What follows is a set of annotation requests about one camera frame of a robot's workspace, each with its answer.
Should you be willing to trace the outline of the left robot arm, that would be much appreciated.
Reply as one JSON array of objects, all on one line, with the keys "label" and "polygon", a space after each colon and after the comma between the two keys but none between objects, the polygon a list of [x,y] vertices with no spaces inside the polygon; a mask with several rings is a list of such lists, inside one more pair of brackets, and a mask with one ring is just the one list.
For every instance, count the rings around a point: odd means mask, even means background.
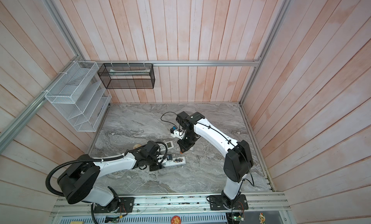
[{"label": "left robot arm", "polygon": [[93,158],[83,154],[76,160],[52,169],[46,177],[45,186],[52,194],[65,197],[69,204],[92,203],[108,212],[115,212],[121,207],[120,197],[110,186],[97,186],[96,180],[123,170],[144,170],[147,167],[159,169],[167,157],[166,154],[161,154],[162,146],[166,147],[166,144],[148,141],[143,146],[117,156]]}]

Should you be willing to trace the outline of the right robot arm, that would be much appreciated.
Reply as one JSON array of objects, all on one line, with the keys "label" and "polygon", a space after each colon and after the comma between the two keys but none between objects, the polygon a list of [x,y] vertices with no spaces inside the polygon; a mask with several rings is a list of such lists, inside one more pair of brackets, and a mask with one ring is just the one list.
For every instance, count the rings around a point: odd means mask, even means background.
[{"label": "right robot arm", "polygon": [[227,176],[226,185],[221,195],[209,197],[210,209],[234,209],[240,198],[245,198],[241,195],[241,186],[254,166],[248,142],[237,141],[228,137],[199,112],[191,115],[181,112],[177,114],[176,121],[182,130],[175,131],[175,129],[172,129],[171,134],[173,137],[179,138],[177,144],[182,153],[189,151],[196,141],[202,137],[225,157],[223,170]]}]

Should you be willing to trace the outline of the white TV remote control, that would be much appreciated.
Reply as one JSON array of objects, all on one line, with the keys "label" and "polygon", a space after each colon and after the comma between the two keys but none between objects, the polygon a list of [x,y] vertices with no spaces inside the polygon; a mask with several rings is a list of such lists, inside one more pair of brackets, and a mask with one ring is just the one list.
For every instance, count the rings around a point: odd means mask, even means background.
[{"label": "white TV remote control", "polygon": [[186,164],[186,158],[182,156],[178,158],[173,158],[172,160],[164,160],[161,165],[165,168],[168,168],[168,167],[174,167],[174,166],[181,166],[185,164]]}]

